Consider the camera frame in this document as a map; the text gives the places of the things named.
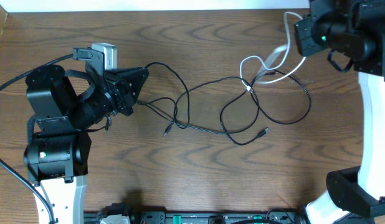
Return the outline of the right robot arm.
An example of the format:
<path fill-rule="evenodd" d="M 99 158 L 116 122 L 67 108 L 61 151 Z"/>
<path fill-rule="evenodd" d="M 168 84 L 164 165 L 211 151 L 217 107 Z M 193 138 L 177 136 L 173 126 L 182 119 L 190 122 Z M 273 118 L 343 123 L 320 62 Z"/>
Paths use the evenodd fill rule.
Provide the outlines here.
<path fill-rule="evenodd" d="M 363 97 L 363 157 L 356 167 L 329 172 L 326 191 L 305 205 L 297 223 L 373 223 L 385 215 L 385 1 L 311 0 L 295 24 L 304 57 L 328 50 L 349 61 Z"/>

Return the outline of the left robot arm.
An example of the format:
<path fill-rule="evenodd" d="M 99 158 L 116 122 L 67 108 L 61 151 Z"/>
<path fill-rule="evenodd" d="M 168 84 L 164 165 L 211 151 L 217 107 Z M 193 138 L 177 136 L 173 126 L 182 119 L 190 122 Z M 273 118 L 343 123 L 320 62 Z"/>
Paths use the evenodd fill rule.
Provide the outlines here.
<path fill-rule="evenodd" d="M 35 114 L 28 122 L 24 163 L 38 196 L 40 223 L 83 223 L 92 126 L 129 116 L 149 76 L 146 68 L 85 73 L 46 65 L 27 78 Z"/>

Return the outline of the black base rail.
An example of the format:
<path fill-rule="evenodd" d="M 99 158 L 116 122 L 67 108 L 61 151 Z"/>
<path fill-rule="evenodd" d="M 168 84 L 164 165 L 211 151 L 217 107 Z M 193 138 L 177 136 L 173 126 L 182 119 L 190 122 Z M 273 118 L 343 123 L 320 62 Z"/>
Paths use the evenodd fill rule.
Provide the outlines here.
<path fill-rule="evenodd" d="M 146 224 L 210 224 L 265 220 L 277 223 L 296 223 L 302 216 L 294 210 L 272 208 L 259 212 L 172 212 L 165 207 L 136 207 L 125 203 L 113 203 L 99 212 L 85 212 L 85 223 L 146 223 Z"/>

